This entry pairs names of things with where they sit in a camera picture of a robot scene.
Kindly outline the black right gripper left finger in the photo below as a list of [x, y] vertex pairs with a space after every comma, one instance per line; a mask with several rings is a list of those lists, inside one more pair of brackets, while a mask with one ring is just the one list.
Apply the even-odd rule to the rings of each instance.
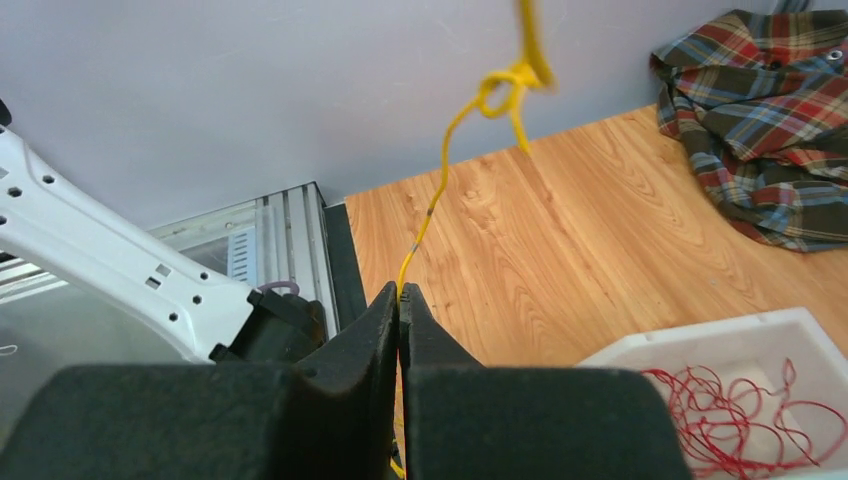
[[398, 297], [297, 363], [79, 365], [34, 396], [5, 479], [384, 479]]

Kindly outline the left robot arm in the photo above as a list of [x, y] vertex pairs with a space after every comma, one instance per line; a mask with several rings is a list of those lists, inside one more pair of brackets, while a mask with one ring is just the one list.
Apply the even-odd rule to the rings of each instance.
[[221, 275], [48, 166], [1, 108], [1, 249], [141, 321], [193, 363], [297, 362], [327, 340], [317, 300]]

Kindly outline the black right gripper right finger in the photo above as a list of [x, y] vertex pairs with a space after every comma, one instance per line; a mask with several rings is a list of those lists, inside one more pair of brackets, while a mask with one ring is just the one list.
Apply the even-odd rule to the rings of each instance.
[[667, 407], [641, 373], [484, 366], [399, 298], [406, 473], [411, 479], [688, 479]]

